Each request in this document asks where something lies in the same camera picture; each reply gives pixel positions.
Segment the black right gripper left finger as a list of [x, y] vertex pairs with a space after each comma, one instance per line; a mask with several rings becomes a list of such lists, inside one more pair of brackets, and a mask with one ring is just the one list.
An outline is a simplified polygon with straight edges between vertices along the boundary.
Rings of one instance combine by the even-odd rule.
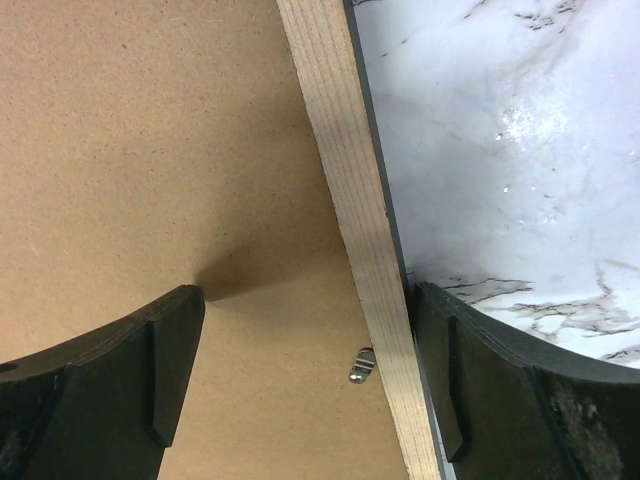
[[124, 318], [1, 366], [4, 479], [155, 479], [205, 316], [181, 285]]

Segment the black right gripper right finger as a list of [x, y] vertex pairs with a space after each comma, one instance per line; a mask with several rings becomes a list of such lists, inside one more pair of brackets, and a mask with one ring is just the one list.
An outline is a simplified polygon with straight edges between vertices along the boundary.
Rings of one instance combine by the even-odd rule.
[[412, 326], [460, 479], [635, 479], [639, 373], [552, 345], [418, 284]]

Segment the brown cardboard backing board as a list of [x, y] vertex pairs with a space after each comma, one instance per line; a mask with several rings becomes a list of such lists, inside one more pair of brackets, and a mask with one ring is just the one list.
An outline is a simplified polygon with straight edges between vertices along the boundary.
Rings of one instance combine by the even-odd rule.
[[162, 478], [406, 477], [276, 3], [3, 2], [2, 359], [187, 283]]

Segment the wooden picture frame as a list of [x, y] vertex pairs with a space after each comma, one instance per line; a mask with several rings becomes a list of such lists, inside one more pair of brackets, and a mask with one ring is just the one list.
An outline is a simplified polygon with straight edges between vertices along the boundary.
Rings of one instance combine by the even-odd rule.
[[409, 478], [443, 479], [350, 1], [281, 1], [284, 30]]

